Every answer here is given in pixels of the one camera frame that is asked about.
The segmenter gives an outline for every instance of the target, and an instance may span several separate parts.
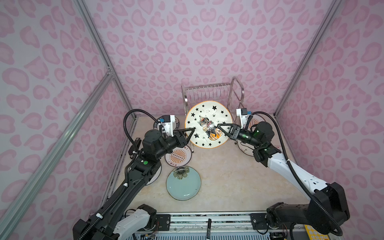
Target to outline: pink wall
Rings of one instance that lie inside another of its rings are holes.
[[[383,12],[346,2],[279,117],[300,165],[344,187],[347,240],[384,235]]]
[[[71,0],[0,6],[1,217],[106,69]]]
[[[274,112],[331,0],[87,0],[133,108],[183,113],[181,84],[239,76]]]
[[[111,83],[10,239],[72,239],[77,220],[100,207],[125,139],[126,111]]]

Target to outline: black marker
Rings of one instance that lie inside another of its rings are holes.
[[[208,228],[207,228],[207,240],[209,240],[211,238],[211,222],[212,222],[212,219],[208,219]]]

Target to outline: teal plate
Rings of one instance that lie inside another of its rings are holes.
[[[174,169],[167,178],[168,193],[176,200],[185,201],[193,198],[200,187],[200,175],[188,166]]]

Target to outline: metal dish rack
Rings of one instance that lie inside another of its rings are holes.
[[[217,101],[226,106],[231,113],[232,121],[235,123],[237,121],[236,109],[240,107],[244,108],[244,86],[237,77],[233,77],[230,83],[220,83],[192,88],[185,88],[181,85],[181,92],[184,99],[185,116],[187,116],[189,110],[198,103],[204,101]],[[192,152],[194,152],[193,144],[190,146]]]

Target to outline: plate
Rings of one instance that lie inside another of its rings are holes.
[[[149,185],[151,183],[153,183],[154,181],[156,181],[156,179],[160,176],[160,173],[161,173],[161,166],[159,167],[159,169],[157,170],[157,172],[155,173],[155,175],[153,175],[153,177],[151,178],[151,180],[146,184]]]
[[[251,119],[251,122],[249,123],[248,130],[253,131],[255,128],[252,128],[252,130],[251,130],[252,125],[258,124],[259,122],[265,122],[265,119],[263,117],[261,117],[260,115],[254,114],[253,118]],[[252,145],[250,145],[248,143],[244,143],[240,140],[237,140],[237,145],[243,153],[245,153],[249,156],[253,156],[253,150],[255,149],[255,147],[253,147]]]
[[[217,128],[219,123],[232,123],[228,109],[216,101],[205,101],[189,110],[185,119],[185,128],[195,128],[191,137],[194,145],[201,148],[214,148],[228,140],[228,137]]]
[[[188,166],[175,168],[167,178],[168,193],[176,200],[185,201],[193,198],[200,187],[200,175]]]
[[[153,129],[154,130],[159,130],[159,119],[160,118],[161,117],[157,118],[156,122],[153,123]],[[177,129],[179,129],[179,127],[180,127],[180,122],[179,122],[178,118],[175,117],[175,125],[173,126],[173,130],[177,130]]]
[[[166,162],[173,167],[182,167],[187,165],[192,158],[192,151],[189,146],[177,147],[173,153],[166,154]]]

